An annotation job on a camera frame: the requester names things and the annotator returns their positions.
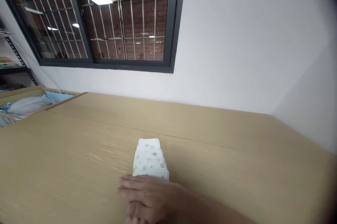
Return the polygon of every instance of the white wall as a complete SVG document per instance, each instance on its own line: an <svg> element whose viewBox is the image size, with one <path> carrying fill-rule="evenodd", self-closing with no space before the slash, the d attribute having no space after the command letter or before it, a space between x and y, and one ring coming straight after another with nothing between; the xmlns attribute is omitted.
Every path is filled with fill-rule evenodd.
<svg viewBox="0 0 337 224"><path fill-rule="evenodd" d="M184 0L174 74L44 69L60 88L71 91L270 113L334 33L332 10L324 2ZM29 50L4 0L0 5L7 29ZM55 87L36 65L30 66L41 84Z"/></svg>
<svg viewBox="0 0 337 224"><path fill-rule="evenodd" d="M336 38L287 93L272 115L337 153Z"/></svg>

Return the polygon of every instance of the cable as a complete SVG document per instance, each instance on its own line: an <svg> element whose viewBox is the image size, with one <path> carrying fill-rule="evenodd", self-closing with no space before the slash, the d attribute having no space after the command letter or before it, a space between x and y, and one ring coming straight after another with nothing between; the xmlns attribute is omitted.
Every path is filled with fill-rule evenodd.
<svg viewBox="0 0 337 224"><path fill-rule="evenodd" d="M10 31L6 31L4 29L0 28L0 37L11 37L12 40L15 42L15 44L22 49L31 59L32 61L38 65L40 67L40 69L46 74L46 76L53 82L53 84L56 86L57 90L59 91L59 93L62 93L60 91L60 88L58 87L58 85L54 82L54 80L48 75L48 73L39 65L38 62L35 61L35 59L33 58L33 56L31 56L23 47L21 47L21 45L14 39L15 34L10 32Z"/></svg>

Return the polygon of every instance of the wrist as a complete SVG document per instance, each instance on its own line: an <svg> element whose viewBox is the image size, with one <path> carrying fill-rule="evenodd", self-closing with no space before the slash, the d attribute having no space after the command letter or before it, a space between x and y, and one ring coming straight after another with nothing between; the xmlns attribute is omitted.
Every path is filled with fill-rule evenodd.
<svg viewBox="0 0 337 224"><path fill-rule="evenodd" d="M171 183L171 190L168 191L167 209L169 213L179 213L183 202L186 202L187 189L180 184Z"/></svg>

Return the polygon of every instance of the hand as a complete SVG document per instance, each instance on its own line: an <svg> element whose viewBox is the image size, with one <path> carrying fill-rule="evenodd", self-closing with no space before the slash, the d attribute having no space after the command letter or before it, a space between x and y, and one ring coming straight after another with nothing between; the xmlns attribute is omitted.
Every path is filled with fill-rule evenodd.
<svg viewBox="0 0 337 224"><path fill-rule="evenodd" d="M118 194L130 201L128 216L156 224L171 213L180 185L151 176L119 178Z"/></svg>

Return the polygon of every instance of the white cloth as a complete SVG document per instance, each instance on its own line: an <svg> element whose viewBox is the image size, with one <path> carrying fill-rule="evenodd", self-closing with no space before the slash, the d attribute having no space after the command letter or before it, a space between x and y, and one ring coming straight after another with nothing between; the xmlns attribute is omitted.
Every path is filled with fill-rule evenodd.
<svg viewBox="0 0 337 224"><path fill-rule="evenodd" d="M151 175L168 181L169 174L159 139L139 139L132 175Z"/></svg>
<svg viewBox="0 0 337 224"><path fill-rule="evenodd" d="M43 97L23 98L11 105L7 113L17 114L20 116L28 116L42 108L46 108L52 103Z"/></svg>

